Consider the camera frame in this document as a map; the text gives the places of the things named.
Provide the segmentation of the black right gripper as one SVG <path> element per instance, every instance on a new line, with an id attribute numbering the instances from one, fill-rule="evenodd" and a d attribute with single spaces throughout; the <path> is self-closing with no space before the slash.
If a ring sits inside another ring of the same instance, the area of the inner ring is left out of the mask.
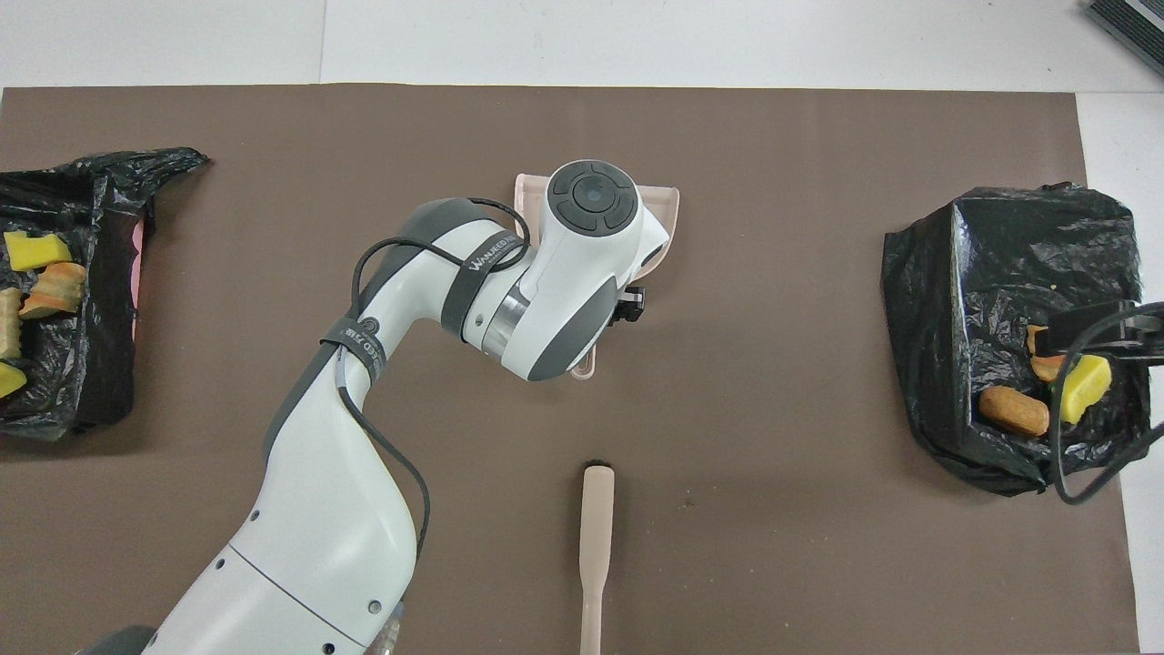
<path id="1" fill-rule="evenodd" d="M 1083 347 L 1084 351 L 1119 353 L 1119 359 L 1138 362 L 1147 368 L 1163 365 L 1163 302 L 1136 307 L 1134 301 L 1107 301 L 1052 314 L 1048 316 L 1045 330 L 1036 335 L 1036 356 L 1065 354 L 1094 323 L 1124 309 L 1129 309 L 1129 315 L 1105 327 Z"/>

